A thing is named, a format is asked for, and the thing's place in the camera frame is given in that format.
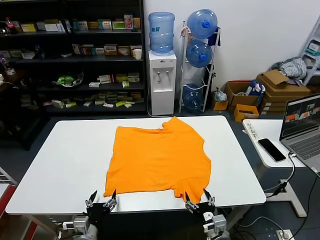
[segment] power strip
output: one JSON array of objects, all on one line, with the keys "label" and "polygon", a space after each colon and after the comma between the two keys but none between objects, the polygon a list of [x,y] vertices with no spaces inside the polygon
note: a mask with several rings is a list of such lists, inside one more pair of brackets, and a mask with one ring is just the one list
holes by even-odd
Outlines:
[{"label": "power strip", "polygon": [[282,233],[281,230],[276,230],[275,231],[279,240],[288,240],[293,236],[291,230],[284,229],[283,231],[284,231],[284,234],[286,234],[286,236],[284,236],[284,234]]}]

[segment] label on water jug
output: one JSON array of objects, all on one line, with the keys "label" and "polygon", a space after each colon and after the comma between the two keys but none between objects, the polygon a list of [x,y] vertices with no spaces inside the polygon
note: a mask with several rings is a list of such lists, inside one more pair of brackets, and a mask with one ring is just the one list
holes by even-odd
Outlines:
[{"label": "label on water jug", "polygon": [[152,28],[152,32],[159,32],[159,30],[160,30],[160,27],[159,27],[159,26]]}]

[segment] water jug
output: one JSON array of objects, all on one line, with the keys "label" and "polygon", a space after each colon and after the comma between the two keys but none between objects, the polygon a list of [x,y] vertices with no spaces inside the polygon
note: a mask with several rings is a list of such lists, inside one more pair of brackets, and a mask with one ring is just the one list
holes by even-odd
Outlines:
[{"label": "water jug", "polygon": [[186,58],[196,68],[203,68],[208,65],[212,58],[211,47],[200,40],[192,40],[186,47]]},{"label": "water jug", "polygon": [[202,111],[204,98],[196,84],[189,83],[186,86],[183,86],[182,99],[184,106],[190,112]]},{"label": "water jug", "polygon": [[209,38],[218,28],[218,19],[215,13],[209,9],[201,9],[191,13],[186,22],[192,35],[198,39]]},{"label": "water jug", "polygon": [[149,15],[150,49],[159,54],[166,54],[174,49],[174,21],[171,12],[153,12]]}]

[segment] screen display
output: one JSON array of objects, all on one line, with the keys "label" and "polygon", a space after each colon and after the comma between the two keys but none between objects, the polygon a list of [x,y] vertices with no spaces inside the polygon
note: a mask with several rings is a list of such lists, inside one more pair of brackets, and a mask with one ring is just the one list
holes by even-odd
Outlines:
[{"label": "screen display", "polygon": [[258,143],[266,150],[270,156],[276,161],[285,160],[286,157],[276,148],[276,146],[267,138],[258,140]]},{"label": "screen display", "polygon": [[289,102],[284,114],[281,137],[319,126],[320,94]]}]

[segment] smartphone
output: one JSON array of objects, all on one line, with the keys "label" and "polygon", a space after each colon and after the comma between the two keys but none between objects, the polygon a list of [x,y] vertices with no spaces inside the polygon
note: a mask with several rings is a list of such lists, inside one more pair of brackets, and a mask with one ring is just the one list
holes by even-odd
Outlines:
[{"label": "smartphone", "polygon": [[258,140],[258,143],[276,162],[280,162],[286,159],[286,157],[278,150],[278,148],[276,148],[276,146],[269,139],[260,139]]}]

